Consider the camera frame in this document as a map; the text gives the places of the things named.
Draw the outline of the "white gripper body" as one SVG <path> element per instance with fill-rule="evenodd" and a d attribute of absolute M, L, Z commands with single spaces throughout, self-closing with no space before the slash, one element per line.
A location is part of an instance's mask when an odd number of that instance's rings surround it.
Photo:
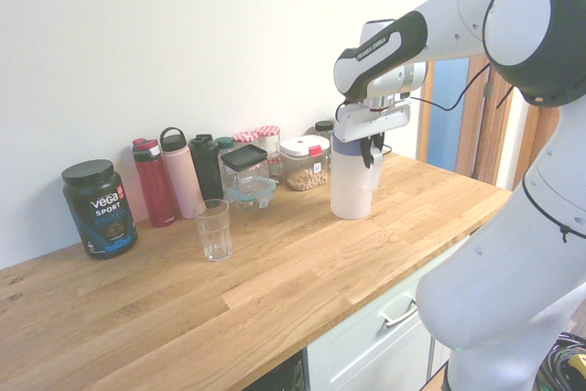
<path fill-rule="evenodd" d="M 375 112 L 361 103 L 353 103 L 338 112 L 336 138 L 348 143 L 405 126 L 409 120 L 409 103 L 395 104 L 381 112 Z"/>

